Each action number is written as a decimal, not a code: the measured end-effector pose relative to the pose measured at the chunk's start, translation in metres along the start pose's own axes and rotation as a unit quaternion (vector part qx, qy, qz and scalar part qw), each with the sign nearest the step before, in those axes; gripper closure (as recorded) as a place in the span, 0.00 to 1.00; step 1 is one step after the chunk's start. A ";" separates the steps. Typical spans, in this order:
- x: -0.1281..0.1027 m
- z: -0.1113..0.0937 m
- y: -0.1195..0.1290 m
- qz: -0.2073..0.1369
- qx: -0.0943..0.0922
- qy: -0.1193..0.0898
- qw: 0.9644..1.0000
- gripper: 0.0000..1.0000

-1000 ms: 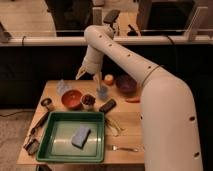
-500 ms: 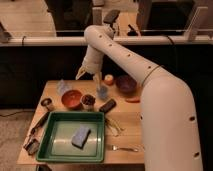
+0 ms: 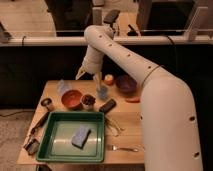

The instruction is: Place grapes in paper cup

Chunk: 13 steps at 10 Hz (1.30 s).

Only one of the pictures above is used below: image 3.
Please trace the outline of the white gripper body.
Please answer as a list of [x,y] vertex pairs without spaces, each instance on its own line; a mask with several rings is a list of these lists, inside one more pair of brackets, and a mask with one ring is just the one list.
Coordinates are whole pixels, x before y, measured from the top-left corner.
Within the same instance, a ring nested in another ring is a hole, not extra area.
[[104,54],[92,46],[87,47],[82,67],[89,74],[99,73],[102,69]]

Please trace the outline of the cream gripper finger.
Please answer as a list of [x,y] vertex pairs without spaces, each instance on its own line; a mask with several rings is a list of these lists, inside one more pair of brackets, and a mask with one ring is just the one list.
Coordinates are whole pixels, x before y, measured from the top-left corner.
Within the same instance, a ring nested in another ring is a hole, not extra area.
[[86,73],[83,66],[81,66],[76,74],[75,80],[79,80]]
[[96,84],[97,89],[100,90],[101,89],[101,82],[102,82],[102,74],[100,72],[96,73],[93,76],[93,80]]

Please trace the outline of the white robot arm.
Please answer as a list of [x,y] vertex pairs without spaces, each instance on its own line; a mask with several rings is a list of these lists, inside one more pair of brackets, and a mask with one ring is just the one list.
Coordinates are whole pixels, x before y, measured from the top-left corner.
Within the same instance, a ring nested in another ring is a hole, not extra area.
[[142,86],[146,171],[203,171],[196,107],[189,86],[162,66],[113,40],[108,26],[84,31],[87,51],[78,73],[98,74],[108,56]]

